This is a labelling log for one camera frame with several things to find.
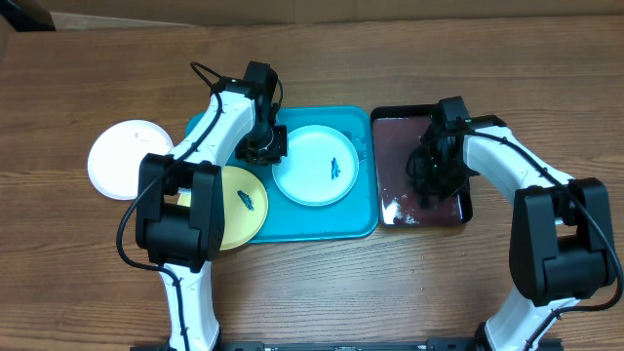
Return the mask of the white pink plate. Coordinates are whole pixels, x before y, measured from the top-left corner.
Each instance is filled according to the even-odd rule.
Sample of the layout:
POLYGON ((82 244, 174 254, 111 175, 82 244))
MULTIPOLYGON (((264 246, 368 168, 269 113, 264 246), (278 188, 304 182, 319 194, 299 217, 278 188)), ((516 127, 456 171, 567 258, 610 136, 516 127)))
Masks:
POLYGON ((174 147, 169 134, 145 120, 113 125, 94 142, 87 161, 93 187, 114 200, 137 196, 139 165, 148 153, 166 155, 174 147))

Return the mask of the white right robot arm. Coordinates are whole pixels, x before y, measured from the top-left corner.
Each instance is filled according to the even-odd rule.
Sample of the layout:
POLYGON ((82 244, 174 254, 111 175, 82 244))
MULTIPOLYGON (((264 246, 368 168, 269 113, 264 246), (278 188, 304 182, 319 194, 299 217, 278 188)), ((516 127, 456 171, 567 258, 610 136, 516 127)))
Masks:
POLYGON ((420 105, 416 114, 429 125, 406 172, 421 208, 455 196, 472 176, 483 176, 513 207, 513 288, 467 349, 539 350, 564 314, 606 311, 620 301, 623 267, 598 179, 551 167, 497 116, 470 116, 461 97, 420 105))

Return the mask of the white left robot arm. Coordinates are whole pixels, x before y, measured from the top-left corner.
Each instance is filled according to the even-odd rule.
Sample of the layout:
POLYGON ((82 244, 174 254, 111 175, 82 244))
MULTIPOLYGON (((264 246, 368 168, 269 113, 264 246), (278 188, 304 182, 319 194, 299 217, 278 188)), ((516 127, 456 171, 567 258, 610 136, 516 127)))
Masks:
POLYGON ((283 86, 269 64, 251 61, 242 78, 218 76, 209 87, 209 107, 191 133, 140 161, 137 195, 116 234, 126 264, 163 280, 172 322, 164 350, 219 347, 211 270, 225 229, 228 159, 267 166, 288 154, 287 128, 277 122, 283 86))

